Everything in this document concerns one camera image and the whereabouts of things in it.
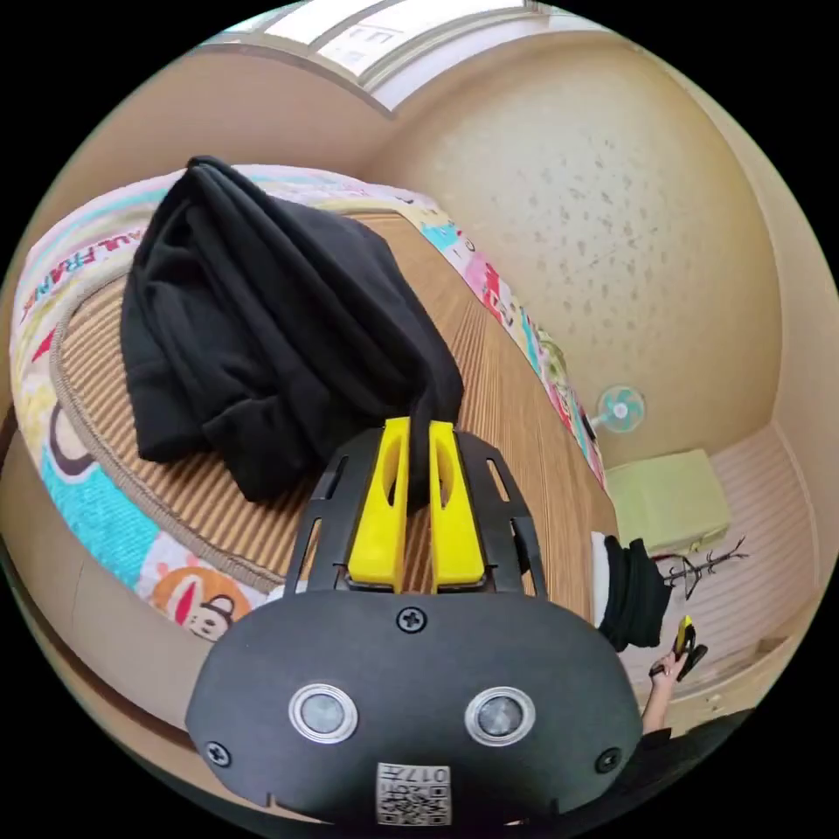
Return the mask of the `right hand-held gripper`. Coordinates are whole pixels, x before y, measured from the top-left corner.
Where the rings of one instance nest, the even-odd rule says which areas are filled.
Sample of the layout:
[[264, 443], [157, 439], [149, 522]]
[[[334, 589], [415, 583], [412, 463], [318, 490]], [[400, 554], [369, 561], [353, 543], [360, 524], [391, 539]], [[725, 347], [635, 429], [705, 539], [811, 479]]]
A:
[[673, 643], [673, 653], [676, 656], [678, 673], [676, 681], [680, 683], [708, 653], [708, 647], [695, 642], [695, 628], [689, 615], [685, 615], [679, 622], [676, 638]]

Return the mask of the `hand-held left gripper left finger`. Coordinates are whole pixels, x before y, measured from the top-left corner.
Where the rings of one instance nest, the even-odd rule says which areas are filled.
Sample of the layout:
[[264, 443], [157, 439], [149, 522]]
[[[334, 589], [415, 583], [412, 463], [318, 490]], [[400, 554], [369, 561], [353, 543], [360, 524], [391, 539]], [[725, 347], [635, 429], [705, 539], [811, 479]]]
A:
[[347, 562], [347, 573], [354, 586], [402, 587], [409, 442], [409, 418], [385, 422]]

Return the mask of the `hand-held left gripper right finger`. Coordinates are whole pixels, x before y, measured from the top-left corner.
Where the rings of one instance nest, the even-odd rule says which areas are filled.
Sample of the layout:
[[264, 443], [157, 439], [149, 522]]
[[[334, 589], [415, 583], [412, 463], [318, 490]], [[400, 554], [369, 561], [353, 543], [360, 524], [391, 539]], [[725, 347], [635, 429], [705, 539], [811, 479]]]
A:
[[479, 587], [485, 564], [454, 426], [433, 421], [428, 439], [433, 586]]

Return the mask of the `person's right hand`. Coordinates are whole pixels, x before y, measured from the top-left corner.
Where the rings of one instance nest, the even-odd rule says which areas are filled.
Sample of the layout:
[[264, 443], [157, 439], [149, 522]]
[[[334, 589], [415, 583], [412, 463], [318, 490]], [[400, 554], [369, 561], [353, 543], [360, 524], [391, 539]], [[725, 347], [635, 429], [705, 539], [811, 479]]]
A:
[[648, 673], [653, 688], [655, 690], [672, 690], [686, 661], [686, 654], [679, 654], [675, 651], [668, 652], [656, 661]]

